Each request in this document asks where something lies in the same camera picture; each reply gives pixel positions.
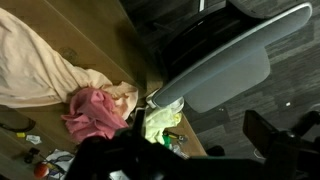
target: yellow-green cloth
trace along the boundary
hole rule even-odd
[[[145,138],[151,143],[164,144],[162,133],[165,128],[175,127],[181,121],[182,114],[173,114],[171,108],[158,108],[146,117]]]

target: beige blanket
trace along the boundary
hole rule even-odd
[[[112,95],[126,118],[137,102],[137,89],[114,86],[103,74],[71,65],[15,16],[0,8],[0,104],[12,108],[68,103],[84,87]]]

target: office chair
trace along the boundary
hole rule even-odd
[[[270,74],[265,46],[304,26],[311,15],[310,3],[269,17],[234,0],[200,12],[159,49],[167,82],[152,102],[165,107],[183,97],[202,113],[248,90]]]

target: red item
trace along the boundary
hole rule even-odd
[[[36,178],[43,178],[45,177],[46,175],[48,175],[49,173],[49,168],[46,164],[43,164],[43,163],[38,163],[36,165],[36,167],[34,168],[34,176]]]

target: pink towel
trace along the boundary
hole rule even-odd
[[[79,142],[89,136],[111,139],[117,129],[128,127],[119,114],[111,95],[93,88],[84,88],[72,97],[70,114],[63,115],[73,138]]]

